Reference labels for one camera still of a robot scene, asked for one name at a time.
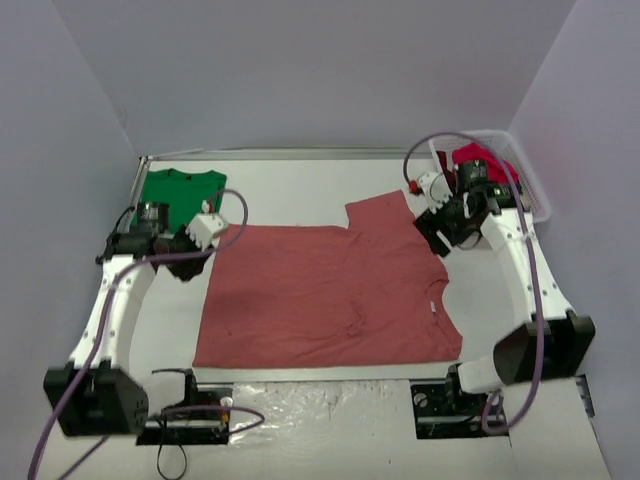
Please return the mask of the salmon pink t-shirt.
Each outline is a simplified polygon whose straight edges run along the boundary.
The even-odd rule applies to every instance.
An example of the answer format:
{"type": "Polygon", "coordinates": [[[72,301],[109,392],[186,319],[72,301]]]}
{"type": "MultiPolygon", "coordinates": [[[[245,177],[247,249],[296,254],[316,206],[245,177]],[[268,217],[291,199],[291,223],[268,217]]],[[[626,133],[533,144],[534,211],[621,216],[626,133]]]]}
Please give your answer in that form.
{"type": "Polygon", "coordinates": [[[213,263],[194,365],[297,369],[456,360],[449,277],[399,191],[339,226],[232,226],[213,263]]]}

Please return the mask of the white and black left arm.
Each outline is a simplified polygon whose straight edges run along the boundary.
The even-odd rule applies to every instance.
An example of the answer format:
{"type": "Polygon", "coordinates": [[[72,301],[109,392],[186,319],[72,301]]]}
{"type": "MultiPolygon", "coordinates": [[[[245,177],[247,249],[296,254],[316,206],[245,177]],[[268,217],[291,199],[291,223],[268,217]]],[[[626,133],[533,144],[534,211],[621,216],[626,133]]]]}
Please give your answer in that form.
{"type": "Polygon", "coordinates": [[[47,370],[43,386],[53,416],[67,437],[138,435],[155,407],[150,391],[131,376],[129,353],[144,297],[169,256],[168,271],[188,282],[200,275],[214,241],[229,224],[205,201],[175,232],[169,206],[133,207],[136,223],[116,228],[96,259],[102,282],[91,315],[67,363],[47,370]]]}

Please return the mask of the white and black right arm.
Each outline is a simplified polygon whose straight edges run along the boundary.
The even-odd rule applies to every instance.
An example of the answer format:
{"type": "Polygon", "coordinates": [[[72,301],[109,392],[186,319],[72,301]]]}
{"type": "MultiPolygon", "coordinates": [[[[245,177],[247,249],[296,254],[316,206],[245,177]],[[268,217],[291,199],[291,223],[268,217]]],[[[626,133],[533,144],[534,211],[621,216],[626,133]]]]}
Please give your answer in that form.
{"type": "Polygon", "coordinates": [[[537,363],[542,380],[575,376],[595,325],[577,314],[561,292],[518,191],[490,181],[481,160],[457,167],[455,176],[449,184],[443,173],[427,172],[411,182],[411,192],[427,199],[414,225],[440,257],[472,235],[486,240],[514,307],[507,332],[491,353],[456,366],[458,378],[443,389],[446,406],[465,413],[478,403],[480,393],[532,381],[537,363]]]}

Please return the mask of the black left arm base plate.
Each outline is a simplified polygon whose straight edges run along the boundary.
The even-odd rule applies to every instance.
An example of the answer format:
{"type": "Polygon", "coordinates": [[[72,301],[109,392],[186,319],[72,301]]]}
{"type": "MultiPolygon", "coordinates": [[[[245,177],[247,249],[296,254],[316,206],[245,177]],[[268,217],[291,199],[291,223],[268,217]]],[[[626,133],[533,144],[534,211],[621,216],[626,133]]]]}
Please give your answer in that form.
{"type": "Polygon", "coordinates": [[[200,382],[191,368],[154,369],[143,381],[150,413],[138,446],[204,446],[229,442],[233,387],[200,382]]]}

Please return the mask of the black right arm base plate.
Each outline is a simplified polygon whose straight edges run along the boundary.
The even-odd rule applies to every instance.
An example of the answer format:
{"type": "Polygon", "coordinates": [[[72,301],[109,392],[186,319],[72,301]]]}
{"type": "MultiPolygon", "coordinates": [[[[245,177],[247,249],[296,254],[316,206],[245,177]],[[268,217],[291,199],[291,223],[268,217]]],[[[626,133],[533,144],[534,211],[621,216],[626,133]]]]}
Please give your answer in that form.
{"type": "Polygon", "coordinates": [[[479,439],[487,394],[467,394],[444,379],[410,382],[415,434],[418,440],[479,439]]]}

